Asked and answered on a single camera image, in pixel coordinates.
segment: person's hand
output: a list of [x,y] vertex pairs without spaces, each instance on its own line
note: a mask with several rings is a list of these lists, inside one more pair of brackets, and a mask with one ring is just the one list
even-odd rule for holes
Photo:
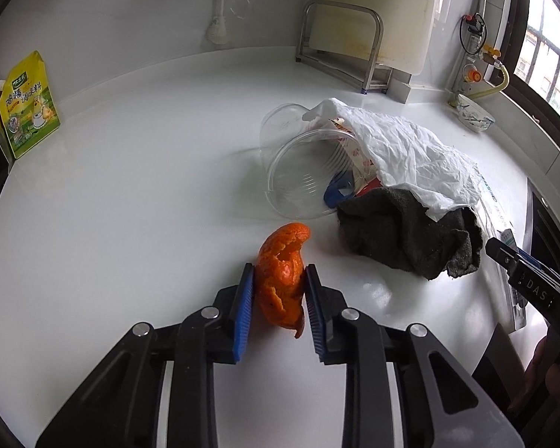
[[[537,382],[538,366],[544,358],[545,341],[547,337],[544,337],[539,341],[535,347],[535,353],[533,354],[533,359],[529,362],[524,376],[524,386],[523,389],[517,394],[517,396],[512,400],[509,406],[509,411],[515,411],[523,404],[527,394],[535,386]],[[552,395],[558,406],[560,408],[560,365],[552,364],[545,375],[545,386],[548,389],[550,395]]]

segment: seasoning packet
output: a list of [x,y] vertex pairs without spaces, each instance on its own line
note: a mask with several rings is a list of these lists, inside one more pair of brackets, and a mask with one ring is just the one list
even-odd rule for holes
[[8,74],[0,96],[0,117],[15,158],[60,126],[46,67],[37,50]]
[[[338,130],[346,131],[348,134],[354,136],[353,132],[344,126],[345,120],[343,118],[331,119],[330,121]],[[361,146],[352,140],[340,140],[340,144],[353,162],[355,195],[363,195],[371,189],[381,187],[382,183],[377,177],[377,167],[372,160],[365,156],[361,150]]]

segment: dark gray towel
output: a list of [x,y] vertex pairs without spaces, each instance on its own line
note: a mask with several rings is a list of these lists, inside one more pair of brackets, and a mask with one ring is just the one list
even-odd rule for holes
[[408,190],[381,187],[338,205],[340,234],[354,253],[433,280],[442,271],[460,276],[477,271],[483,239],[469,208],[438,222]]

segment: white countertop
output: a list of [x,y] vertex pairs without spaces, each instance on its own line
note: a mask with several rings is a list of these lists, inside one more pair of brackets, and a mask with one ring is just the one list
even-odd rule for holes
[[[134,323],[209,305],[287,222],[258,160],[280,104],[337,97],[429,128],[479,163],[522,242],[527,176],[489,136],[446,105],[357,94],[292,52],[201,54],[102,83],[62,103],[62,127],[15,163],[0,197],[0,414],[23,444]],[[488,260],[427,281],[346,252],[335,215],[307,224],[303,258],[324,285],[385,325],[424,323],[475,368],[498,314]],[[243,361],[217,365],[215,382],[221,448],[340,446],[345,369],[319,363],[308,327],[295,340],[256,312]]]

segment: bowl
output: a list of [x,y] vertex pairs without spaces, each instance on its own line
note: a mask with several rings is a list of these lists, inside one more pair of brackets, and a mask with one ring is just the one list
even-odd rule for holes
[[458,120],[476,133],[487,130],[496,122],[490,113],[462,94],[458,94],[456,110],[458,111]]
[[303,220],[331,214],[336,209],[327,203],[326,192],[340,183],[338,193],[348,197],[347,177],[353,162],[343,144],[355,141],[346,131],[321,128],[294,137],[273,157],[267,167],[266,196],[284,217]]
[[303,115],[308,111],[300,104],[282,104],[263,118],[259,132],[259,153],[266,171],[280,148],[312,129],[313,123],[303,121]]

